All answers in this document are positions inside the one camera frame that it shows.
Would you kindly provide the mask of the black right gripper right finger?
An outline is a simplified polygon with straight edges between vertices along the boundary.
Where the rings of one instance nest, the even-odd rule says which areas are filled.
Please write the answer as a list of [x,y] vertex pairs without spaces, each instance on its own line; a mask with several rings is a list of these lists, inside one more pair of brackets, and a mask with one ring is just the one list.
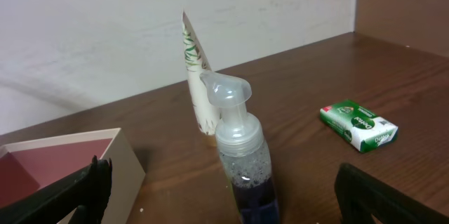
[[349,163],[340,165],[334,184],[344,224],[444,223],[448,217]]

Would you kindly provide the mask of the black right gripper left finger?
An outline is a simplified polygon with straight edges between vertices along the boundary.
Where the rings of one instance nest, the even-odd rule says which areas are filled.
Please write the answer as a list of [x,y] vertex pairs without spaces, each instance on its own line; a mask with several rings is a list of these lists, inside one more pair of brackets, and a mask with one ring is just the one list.
[[71,213],[70,223],[100,224],[111,192],[112,161],[94,156],[88,166],[1,208],[1,222],[58,223]]

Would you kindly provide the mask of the white box pink interior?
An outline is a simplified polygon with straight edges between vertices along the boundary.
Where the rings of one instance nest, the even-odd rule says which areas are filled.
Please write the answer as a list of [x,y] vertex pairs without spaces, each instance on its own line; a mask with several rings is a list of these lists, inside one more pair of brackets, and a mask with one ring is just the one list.
[[125,223],[145,177],[121,129],[107,129],[1,146],[1,206],[15,203],[91,163],[112,161],[112,194],[103,223]]

